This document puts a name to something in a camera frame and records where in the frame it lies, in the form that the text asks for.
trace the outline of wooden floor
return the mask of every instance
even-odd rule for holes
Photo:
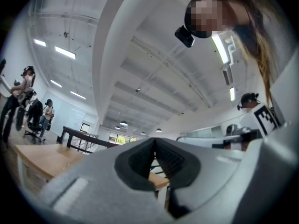
[[[0,113],[7,101],[7,98],[0,96]],[[6,165],[8,170],[10,171],[13,179],[16,181],[18,185],[20,185],[19,175],[18,175],[18,166],[17,166],[17,154],[13,150],[13,145],[34,145],[32,142],[32,137],[25,136],[23,137],[25,130],[29,130],[27,128],[27,122],[24,120],[24,127],[17,131],[15,128],[15,123],[13,123],[11,128],[11,133],[8,139],[9,148],[6,152],[2,153],[4,160],[6,161]],[[57,139],[57,134],[52,132],[51,130],[47,132],[45,144],[55,144]],[[35,173],[31,169],[27,169],[28,175],[28,187],[34,194],[38,194],[41,188],[46,184],[46,180],[42,178],[38,173]]]

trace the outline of black pants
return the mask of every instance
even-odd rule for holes
[[[16,97],[14,97],[13,95],[11,97],[8,98],[2,113],[1,113],[1,118],[0,118],[0,141],[3,139],[4,142],[8,141],[8,137],[10,134],[10,129],[11,129],[11,125],[13,123],[14,120],[14,113],[16,108],[19,107],[19,102],[18,99]],[[4,121],[5,121],[5,116],[8,113],[8,111],[10,111],[9,113],[9,117],[7,120],[7,123],[5,125],[5,129],[4,132],[2,134],[2,130],[3,130],[3,125],[4,125]]]

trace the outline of rectangular light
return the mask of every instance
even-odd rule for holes
[[[234,87],[231,88],[231,89],[229,90],[229,93],[230,93],[230,100],[231,100],[231,101],[234,101],[234,100],[235,100],[235,88],[234,88]]]
[[[57,82],[55,82],[54,80],[51,80],[51,82],[57,86],[59,86],[60,88],[62,88],[62,86],[60,84],[58,84]]]
[[[75,93],[75,92],[72,92],[72,91],[71,91],[71,93],[72,93],[73,95],[76,95],[76,96],[78,96],[78,97],[82,98],[82,99],[86,99],[84,96],[78,95],[78,94],[77,94],[77,93]]]
[[[69,51],[64,50],[64,49],[62,49],[62,48],[60,48],[60,47],[55,47],[55,50],[56,50],[57,52],[61,53],[61,54],[64,54],[65,56],[68,56],[68,57],[70,57],[70,58],[76,60],[76,54],[75,54],[75,53],[69,52]]]
[[[34,42],[35,42],[36,44],[39,44],[39,45],[41,45],[41,46],[43,46],[43,47],[46,47],[46,46],[47,46],[45,42],[39,41],[39,40],[37,40],[37,39],[33,39],[33,40],[34,40]]]
[[[228,63],[228,55],[226,54],[225,48],[223,46],[223,43],[222,43],[221,38],[219,37],[219,35],[218,34],[213,35],[212,40],[213,40],[213,42],[215,43],[215,46],[218,49],[218,52],[221,56],[223,64]]]

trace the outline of wooden desk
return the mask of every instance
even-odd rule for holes
[[[61,144],[15,145],[14,150],[18,154],[19,179],[24,187],[27,181],[24,163],[50,180],[87,158],[87,155]],[[158,202],[165,203],[169,180],[152,172],[149,174],[149,180],[159,191]]]

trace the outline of table leg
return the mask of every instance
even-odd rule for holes
[[[167,186],[161,188],[158,193],[158,203],[161,203],[163,206],[165,205],[166,193],[167,193]]]
[[[18,156],[18,172],[19,172],[19,179],[20,179],[21,186],[26,187],[26,183],[27,183],[26,167],[22,159],[20,158],[20,156]]]

